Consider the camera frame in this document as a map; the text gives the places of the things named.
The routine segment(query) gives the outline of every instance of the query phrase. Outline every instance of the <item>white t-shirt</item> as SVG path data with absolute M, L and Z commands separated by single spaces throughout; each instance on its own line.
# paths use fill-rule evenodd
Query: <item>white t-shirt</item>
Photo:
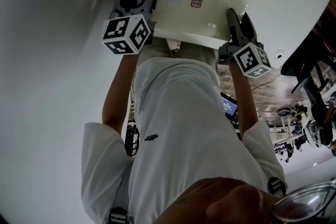
M 151 58 L 139 66 L 134 91 L 140 131 L 135 158 L 127 157 L 114 129 L 85 126 L 81 194 L 95 223 L 106 223 L 114 207 L 127 210 L 136 224 L 152 223 L 203 178 L 240 179 L 264 191 L 271 177 L 285 182 L 267 124 L 259 121 L 243 142 L 238 139 L 209 65 Z

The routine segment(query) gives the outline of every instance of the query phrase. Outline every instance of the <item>table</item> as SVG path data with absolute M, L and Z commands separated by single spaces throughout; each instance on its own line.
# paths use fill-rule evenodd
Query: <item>table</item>
M 280 68 L 301 44 L 328 2 L 329 0 L 254 0 L 248 6 L 247 13 L 256 28 L 258 41 L 265 45 L 274 68 Z M 181 33 L 172 34 L 175 39 L 181 37 Z M 218 48 L 222 43 L 222 40 L 213 38 L 207 46 Z
M 295 139 L 298 139 L 299 137 L 301 137 L 301 136 L 303 136 L 303 135 L 305 135 L 305 134 L 296 134 L 296 135 L 292 135 L 292 136 L 290 136 L 290 137 L 288 137 L 288 138 L 285 138 L 285 139 L 279 139 L 279 140 L 275 140 L 275 141 L 272 141 L 272 143 L 273 143 L 273 146 L 279 146 L 280 144 L 282 144 L 282 143 L 291 143 L 291 142 L 293 142 Z

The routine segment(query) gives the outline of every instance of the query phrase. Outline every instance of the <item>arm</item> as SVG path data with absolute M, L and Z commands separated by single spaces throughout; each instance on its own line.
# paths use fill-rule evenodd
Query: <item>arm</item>
M 230 71 L 236 92 L 240 136 L 243 140 L 245 131 L 258 122 L 258 116 L 250 84 L 247 77 L 242 74 L 236 60 L 230 62 Z
M 128 97 L 138 57 L 139 55 L 122 57 L 103 107 L 102 123 L 112 127 L 119 134 L 127 113 Z

